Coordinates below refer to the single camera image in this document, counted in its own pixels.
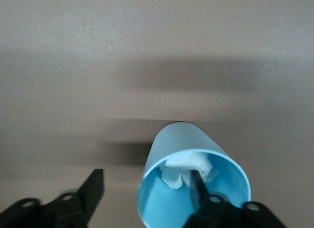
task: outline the tissue inside cup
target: tissue inside cup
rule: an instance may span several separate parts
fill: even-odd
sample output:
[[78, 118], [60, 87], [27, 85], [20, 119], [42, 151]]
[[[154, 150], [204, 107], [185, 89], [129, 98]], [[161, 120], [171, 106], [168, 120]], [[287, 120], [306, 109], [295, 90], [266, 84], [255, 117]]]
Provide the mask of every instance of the tissue inside cup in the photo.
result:
[[186, 152], [175, 155], [165, 162], [160, 164], [161, 179], [170, 188], [178, 189], [185, 183], [190, 187], [191, 170], [197, 170], [202, 180], [205, 182], [213, 177], [209, 173], [212, 169], [212, 164], [208, 159], [207, 153], [201, 152]]

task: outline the blue cup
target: blue cup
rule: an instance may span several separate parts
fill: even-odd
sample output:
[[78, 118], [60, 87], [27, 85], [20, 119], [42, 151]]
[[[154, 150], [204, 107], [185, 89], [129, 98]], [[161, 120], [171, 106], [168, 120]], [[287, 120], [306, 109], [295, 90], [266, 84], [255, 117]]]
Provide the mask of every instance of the blue cup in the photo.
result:
[[137, 192], [138, 213], [148, 228], [182, 228], [195, 213], [189, 188], [171, 189], [161, 180], [159, 165], [185, 152], [204, 152], [219, 175], [205, 183], [210, 193], [224, 194], [236, 207], [250, 201], [251, 188], [243, 169], [198, 127], [176, 122], [156, 136]]

